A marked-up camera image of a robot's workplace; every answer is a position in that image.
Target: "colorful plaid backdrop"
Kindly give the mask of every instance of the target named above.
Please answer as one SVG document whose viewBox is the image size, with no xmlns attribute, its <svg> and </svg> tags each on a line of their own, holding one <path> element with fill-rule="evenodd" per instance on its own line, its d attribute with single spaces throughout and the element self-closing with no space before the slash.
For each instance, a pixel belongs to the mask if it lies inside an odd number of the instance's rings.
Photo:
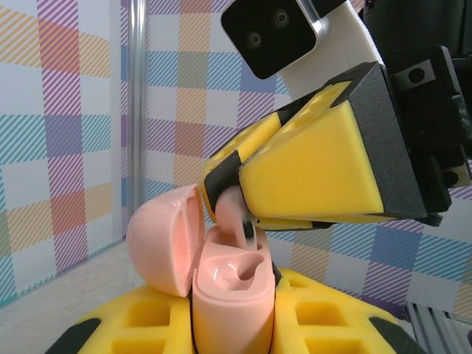
<svg viewBox="0 0 472 354">
<path fill-rule="evenodd" d="M 0 0 L 0 305 L 122 239 L 110 9 Z"/>
<path fill-rule="evenodd" d="M 148 198 L 197 182 L 238 128 L 289 102 L 281 79 L 256 80 L 226 39 L 227 3 L 150 1 Z M 395 314 L 409 300 L 472 316 L 472 189 L 453 195 L 439 229 L 401 221 L 271 233 L 271 251 L 278 266 Z"/>
</svg>

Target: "pink case lid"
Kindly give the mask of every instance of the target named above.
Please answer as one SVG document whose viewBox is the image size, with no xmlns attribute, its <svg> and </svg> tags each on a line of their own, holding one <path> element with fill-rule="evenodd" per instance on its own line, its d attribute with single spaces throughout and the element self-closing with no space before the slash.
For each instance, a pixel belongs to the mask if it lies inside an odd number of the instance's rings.
<svg viewBox="0 0 472 354">
<path fill-rule="evenodd" d="M 149 285 L 187 296 L 204 234 L 203 203 L 194 184 L 143 204 L 130 219 L 126 240 L 134 268 Z"/>
</svg>

